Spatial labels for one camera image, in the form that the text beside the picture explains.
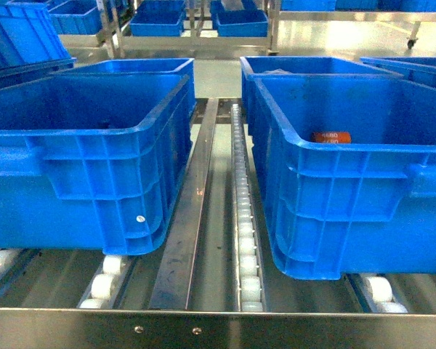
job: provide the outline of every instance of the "metal bar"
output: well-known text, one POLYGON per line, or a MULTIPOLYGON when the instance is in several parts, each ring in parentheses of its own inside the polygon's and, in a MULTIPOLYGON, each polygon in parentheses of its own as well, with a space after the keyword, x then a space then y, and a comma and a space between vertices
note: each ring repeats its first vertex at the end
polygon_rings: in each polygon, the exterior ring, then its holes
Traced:
POLYGON ((210 99, 178 198, 161 260, 150 309, 187 309, 193 280, 198 234, 206 197, 218 99, 210 99))
POLYGON ((436 316, 0 309, 0 349, 436 348, 436 316))
POLYGON ((14 264, 0 276, 0 297, 11 287, 12 283, 19 278, 31 260, 39 253, 38 249, 24 249, 16 257, 14 264))
POLYGON ((436 22, 436 12, 292 12, 281 11, 280 20, 344 22, 436 22))

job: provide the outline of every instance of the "caster wheel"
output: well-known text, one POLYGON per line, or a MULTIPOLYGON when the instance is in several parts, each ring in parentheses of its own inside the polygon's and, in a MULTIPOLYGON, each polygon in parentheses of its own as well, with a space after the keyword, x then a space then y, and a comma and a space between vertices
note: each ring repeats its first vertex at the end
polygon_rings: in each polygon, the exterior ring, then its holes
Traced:
POLYGON ((413 47, 415 46, 416 40, 409 40, 407 42, 407 47, 408 49, 413 49, 413 47))

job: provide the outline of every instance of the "metal shelf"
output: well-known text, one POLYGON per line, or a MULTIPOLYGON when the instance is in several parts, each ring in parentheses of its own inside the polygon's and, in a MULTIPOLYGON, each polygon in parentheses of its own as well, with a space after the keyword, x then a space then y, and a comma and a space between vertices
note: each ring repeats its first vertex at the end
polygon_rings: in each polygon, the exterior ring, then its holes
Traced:
POLYGON ((100 252, 23 251, 0 279, 0 349, 436 348, 436 276, 386 275, 409 311, 397 315, 373 313, 358 275, 298 281, 276 269, 249 138, 229 125, 236 103, 198 101, 201 124, 192 126, 198 136, 169 237, 130 262, 110 309, 76 309, 100 272, 100 252), (247 141, 258 275, 271 313, 237 311, 236 139, 247 141))

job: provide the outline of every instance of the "plastic crate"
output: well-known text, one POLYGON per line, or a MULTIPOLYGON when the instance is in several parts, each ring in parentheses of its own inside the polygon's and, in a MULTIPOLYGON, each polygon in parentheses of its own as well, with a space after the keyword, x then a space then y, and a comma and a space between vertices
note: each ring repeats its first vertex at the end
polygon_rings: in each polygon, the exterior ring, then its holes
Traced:
POLYGON ((383 11, 399 11, 402 0, 379 0, 378 8, 383 11))
POLYGON ((54 71, 72 68, 74 61, 70 58, 0 69, 0 89, 44 78, 54 71))
POLYGON ((436 57, 362 57, 361 60, 403 74, 410 81, 436 88, 436 57))
POLYGON ((185 12, 138 12, 130 22, 133 36, 181 36, 185 12))
POLYGON ((0 89, 0 248, 158 248, 191 149, 188 79, 53 76, 0 89))
POLYGON ((64 0, 11 0, 8 4, 46 4, 48 9, 62 4, 64 0))
POLYGON ((241 68, 242 103, 247 112, 250 135, 253 133, 255 119, 253 107, 255 95, 254 79, 256 78, 278 77, 285 79, 294 74, 323 74, 329 76, 340 74, 395 75, 392 71, 332 57, 242 57, 241 68))
POLYGON ((276 265, 301 279, 436 273, 436 89, 257 79, 253 154, 276 265), (309 141, 346 131, 352 144, 309 141))
POLYGON ((378 0, 337 0, 336 9, 374 11, 378 8, 378 0))
POLYGON ((85 74, 85 75, 104 75, 104 74, 123 74, 132 75, 133 73, 145 74, 177 74, 189 76, 189 114, 193 115, 195 109, 195 90, 194 90, 194 59, 192 58, 166 58, 154 60, 107 60, 105 62, 83 67, 74 68, 59 72, 61 74, 85 74))
POLYGON ((68 58, 45 5, 0 5, 0 69, 68 58))
POLYGON ((401 11, 436 12, 436 0, 402 0, 401 11))
POLYGON ((186 8, 185 0, 144 0, 137 11, 180 12, 186 8))
POLYGON ((217 27, 219 36, 266 37, 268 17, 262 10, 220 12, 217 27))
POLYGON ((334 11, 336 0, 282 0, 283 11, 334 11))
POLYGON ((94 35, 102 30, 100 13, 94 4, 69 0, 50 10, 59 34, 94 35))

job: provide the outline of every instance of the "orange label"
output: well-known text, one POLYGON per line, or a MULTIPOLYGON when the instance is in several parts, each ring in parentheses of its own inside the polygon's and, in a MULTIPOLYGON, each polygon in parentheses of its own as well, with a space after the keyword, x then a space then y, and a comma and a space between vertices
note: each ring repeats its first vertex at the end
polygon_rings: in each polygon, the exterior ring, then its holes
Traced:
POLYGON ((349 132, 313 132, 312 142, 330 143, 330 144, 347 144, 351 143, 349 132))

